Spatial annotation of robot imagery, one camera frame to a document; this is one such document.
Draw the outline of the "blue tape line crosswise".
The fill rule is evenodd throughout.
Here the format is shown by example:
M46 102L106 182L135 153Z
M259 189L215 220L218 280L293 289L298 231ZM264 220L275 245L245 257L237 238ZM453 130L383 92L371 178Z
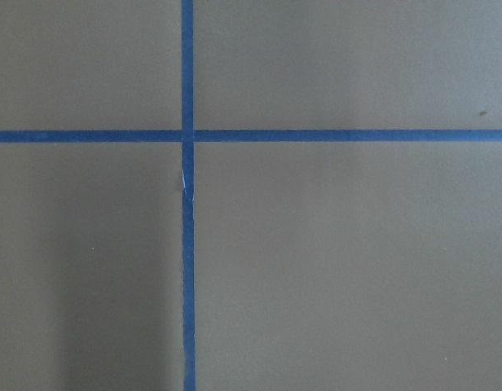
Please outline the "blue tape line crosswise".
M497 142L502 130L0 130L0 143Z

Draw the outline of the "blue tape line lengthwise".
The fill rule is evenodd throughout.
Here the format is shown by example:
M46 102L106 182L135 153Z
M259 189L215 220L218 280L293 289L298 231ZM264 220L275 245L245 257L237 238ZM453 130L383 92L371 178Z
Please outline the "blue tape line lengthwise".
M181 2L183 349L187 391L196 389L194 2Z

